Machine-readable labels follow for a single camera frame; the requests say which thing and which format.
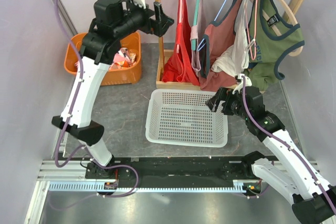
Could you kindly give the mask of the red tank top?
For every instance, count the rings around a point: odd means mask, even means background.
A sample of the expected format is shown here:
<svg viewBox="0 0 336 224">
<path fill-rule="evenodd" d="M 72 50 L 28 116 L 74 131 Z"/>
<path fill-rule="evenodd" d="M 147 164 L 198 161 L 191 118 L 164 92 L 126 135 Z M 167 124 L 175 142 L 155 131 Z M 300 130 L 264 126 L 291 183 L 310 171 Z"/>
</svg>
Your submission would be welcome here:
<svg viewBox="0 0 336 224">
<path fill-rule="evenodd" d="M 191 27 L 188 21 L 188 10 L 186 0 L 183 0 L 183 21 L 182 21 L 182 40 L 180 52 L 176 53 L 176 43 L 173 54 L 168 59 L 163 69 L 163 82 L 185 82 L 194 86 L 199 86 L 199 80 L 192 68 L 191 59 Z"/>
</svg>

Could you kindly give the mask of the teal plastic hanger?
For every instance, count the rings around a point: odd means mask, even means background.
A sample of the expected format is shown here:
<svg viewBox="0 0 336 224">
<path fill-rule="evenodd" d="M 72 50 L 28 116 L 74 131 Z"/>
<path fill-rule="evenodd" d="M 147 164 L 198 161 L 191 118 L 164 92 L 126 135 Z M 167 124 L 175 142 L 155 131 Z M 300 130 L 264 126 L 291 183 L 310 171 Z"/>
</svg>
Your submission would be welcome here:
<svg viewBox="0 0 336 224">
<path fill-rule="evenodd" d="M 197 48 L 198 41 L 198 23 L 201 18 L 201 0 L 196 0 L 195 2 L 195 10 L 194 10 L 194 18 L 193 18 L 193 26 L 191 27 L 191 50 L 195 51 Z"/>
</svg>

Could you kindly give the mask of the mauve tank top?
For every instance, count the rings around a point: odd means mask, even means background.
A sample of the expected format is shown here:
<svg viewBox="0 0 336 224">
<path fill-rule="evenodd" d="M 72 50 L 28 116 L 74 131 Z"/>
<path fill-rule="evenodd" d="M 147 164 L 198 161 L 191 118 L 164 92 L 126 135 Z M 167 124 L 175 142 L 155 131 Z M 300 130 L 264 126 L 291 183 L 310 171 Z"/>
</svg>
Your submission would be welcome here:
<svg viewBox="0 0 336 224">
<path fill-rule="evenodd" d="M 201 35 L 201 31 L 202 31 L 202 18 L 203 18 L 203 0 L 201 0 L 201 18 L 200 18 L 200 21 L 198 23 L 198 45 L 202 39 L 202 35 Z M 191 59 L 191 64 L 192 64 L 192 68 L 193 70 L 195 71 L 196 75 L 198 76 L 198 73 L 200 72 L 201 70 L 201 63 L 200 63 L 200 59 L 199 59 L 199 51 L 197 51 L 197 48 L 195 51 L 192 51 L 192 59 Z"/>
</svg>

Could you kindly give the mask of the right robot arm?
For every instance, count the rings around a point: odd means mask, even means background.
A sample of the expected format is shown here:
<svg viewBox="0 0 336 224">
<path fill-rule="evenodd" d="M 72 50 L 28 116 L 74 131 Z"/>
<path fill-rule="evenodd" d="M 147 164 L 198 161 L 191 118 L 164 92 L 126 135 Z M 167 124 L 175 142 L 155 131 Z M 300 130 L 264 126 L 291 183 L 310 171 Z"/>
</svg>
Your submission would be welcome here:
<svg viewBox="0 0 336 224">
<path fill-rule="evenodd" d="M 286 170 L 282 172 L 254 151 L 244 156 L 240 166 L 245 178 L 256 176 L 280 193 L 300 223 L 322 223 L 335 216 L 335 186 L 307 161 L 280 119 L 265 109 L 258 88 L 220 88 L 205 104 L 212 112 L 221 109 L 224 115 L 243 119 L 249 132 L 271 150 Z"/>
</svg>

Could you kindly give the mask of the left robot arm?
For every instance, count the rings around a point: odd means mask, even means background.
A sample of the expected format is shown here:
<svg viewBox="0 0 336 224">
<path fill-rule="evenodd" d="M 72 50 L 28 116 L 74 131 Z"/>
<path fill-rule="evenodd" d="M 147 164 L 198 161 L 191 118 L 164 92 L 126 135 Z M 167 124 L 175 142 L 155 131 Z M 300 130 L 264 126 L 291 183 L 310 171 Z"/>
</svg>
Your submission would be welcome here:
<svg viewBox="0 0 336 224">
<path fill-rule="evenodd" d="M 70 43 L 79 66 L 72 91 L 61 115 L 52 118 L 52 125 L 61 130 L 57 144 L 65 133 L 77 138 L 97 165 L 97 173 L 111 178 L 115 173 L 113 155 L 102 137 L 104 127 L 91 119 L 92 108 L 101 82 L 121 49 L 121 40 L 140 30 L 162 37 L 174 20 L 168 17 L 160 2 L 154 9 L 137 5 L 135 0 L 97 0 L 95 18 L 79 49 Z"/>
</svg>

